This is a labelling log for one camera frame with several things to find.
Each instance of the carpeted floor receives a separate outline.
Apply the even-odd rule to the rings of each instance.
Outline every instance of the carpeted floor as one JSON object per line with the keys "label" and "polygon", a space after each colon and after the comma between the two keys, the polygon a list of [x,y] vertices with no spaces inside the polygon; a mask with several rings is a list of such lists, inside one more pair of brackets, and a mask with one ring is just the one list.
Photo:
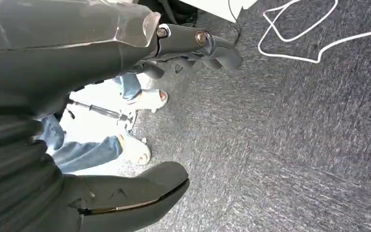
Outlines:
{"label": "carpeted floor", "polygon": [[[240,16],[240,70],[164,67],[171,71],[156,84],[169,104],[142,112],[136,134],[148,138],[152,164],[180,162],[191,186],[144,231],[371,231],[371,37],[328,50],[320,64],[265,57],[262,12],[285,2],[260,0]],[[293,37],[333,4],[303,0],[277,26]],[[201,18],[234,38],[225,20]],[[367,31],[371,0],[341,0],[303,38],[283,43],[271,32],[262,47],[316,58],[330,42]]]}

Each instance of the black robotic limb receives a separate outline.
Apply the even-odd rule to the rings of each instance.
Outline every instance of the black robotic limb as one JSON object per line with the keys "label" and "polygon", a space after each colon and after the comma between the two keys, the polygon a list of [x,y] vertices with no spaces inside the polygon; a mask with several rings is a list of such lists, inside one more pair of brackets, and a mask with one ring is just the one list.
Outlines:
{"label": "black robotic limb", "polygon": [[[0,232],[135,231],[160,220],[187,190],[188,174],[175,162],[134,178],[63,174],[45,142],[34,140],[43,129],[35,119],[59,111],[85,85],[152,61],[242,62],[230,43],[175,25],[153,28],[146,46],[128,45],[116,31],[133,18],[125,7],[0,1]],[[136,22],[128,33],[143,33]]]}

